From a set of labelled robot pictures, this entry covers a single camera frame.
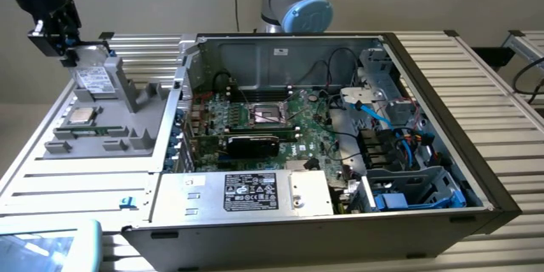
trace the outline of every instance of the white wall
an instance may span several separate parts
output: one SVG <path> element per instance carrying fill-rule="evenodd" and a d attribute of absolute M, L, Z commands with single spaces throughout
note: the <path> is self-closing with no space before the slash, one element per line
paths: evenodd
<path fill-rule="evenodd" d="M 75 0 L 84 39 L 103 31 L 183 33 L 235 31 L 233 0 Z M 508 29 L 544 29 L 541 0 L 332 0 L 333 31 L 456 29 L 468 43 L 497 45 Z M 240 25 L 259 25 L 260 0 L 240 0 Z M 45 59 L 25 33 L 29 15 L 0 0 L 0 101 L 49 103 L 68 74 Z"/>

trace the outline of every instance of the green circuit board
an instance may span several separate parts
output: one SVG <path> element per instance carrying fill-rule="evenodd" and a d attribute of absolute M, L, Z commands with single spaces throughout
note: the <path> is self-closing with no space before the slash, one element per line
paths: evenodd
<path fill-rule="evenodd" d="M 333 145 L 335 134 L 327 132 L 313 120 L 317 108 L 320 108 L 319 114 L 324 115 L 325 113 L 325 98 L 317 98 L 317 101 L 311 102 L 308 100 L 309 95 L 316 96 L 317 92 L 309 89 L 300 90 L 285 102 L 259 103 L 263 107 L 281 105 L 285 120 L 283 123 L 256 123 L 259 118 L 249 116 L 252 103 L 231 103 L 223 95 L 197 100 L 193 103 L 191 114 L 196 172 L 279 170 L 292 167 L 303 169 L 300 165 L 313 157 L 320 162 L 320 169 L 325 172 L 329 185 L 345 187 L 344 180 L 337 179 L 341 162 L 331 159 L 339 159 L 340 154 L 331 150 L 329 156 L 327 156 L 327 152 L 321 149 L 321 143 L 325 150 Z M 225 127 L 229 128 L 228 134 L 224 132 Z M 297 129 L 285 132 L 269 131 L 269 128 L 281 127 L 297 127 Z M 275 157 L 225 161 L 221 160 L 227 153 L 224 144 L 228 137 L 235 135 L 284 136 L 291 138 L 293 142 L 280 142 L 279 154 Z"/>

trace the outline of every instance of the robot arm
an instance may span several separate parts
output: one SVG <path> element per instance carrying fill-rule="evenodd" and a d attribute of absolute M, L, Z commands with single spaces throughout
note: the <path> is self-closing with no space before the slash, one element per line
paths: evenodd
<path fill-rule="evenodd" d="M 33 18 L 35 29 L 28 38 L 48 57 L 59 57 L 65 67 L 73 67 L 76 53 L 69 49 L 81 44 L 81 21 L 72 0 L 16 0 Z"/>
<path fill-rule="evenodd" d="M 332 21 L 329 0 L 263 0 L 264 32 L 323 32 Z"/>

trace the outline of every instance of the warning label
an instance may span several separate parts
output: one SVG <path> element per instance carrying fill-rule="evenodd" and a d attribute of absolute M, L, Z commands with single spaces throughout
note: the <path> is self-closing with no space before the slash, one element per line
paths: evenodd
<path fill-rule="evenodd" d="M 103 67 L 77 68 L 77 76 L 87 90 L 93 94 L 115 92 L 112 81 Z"/>
<path fill-rule="evenodd" d="M 227 211 L 276 210 L 276 174 L 225 175 L 223 207 Z"/>

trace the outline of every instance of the power supply label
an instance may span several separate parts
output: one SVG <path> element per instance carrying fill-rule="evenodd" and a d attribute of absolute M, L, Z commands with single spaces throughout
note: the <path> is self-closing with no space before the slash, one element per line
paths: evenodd
<path fill-rule="evenodd" d="M 223 208 L 227 211 L 279 209 L 276 174 L 225 175 Z"/>

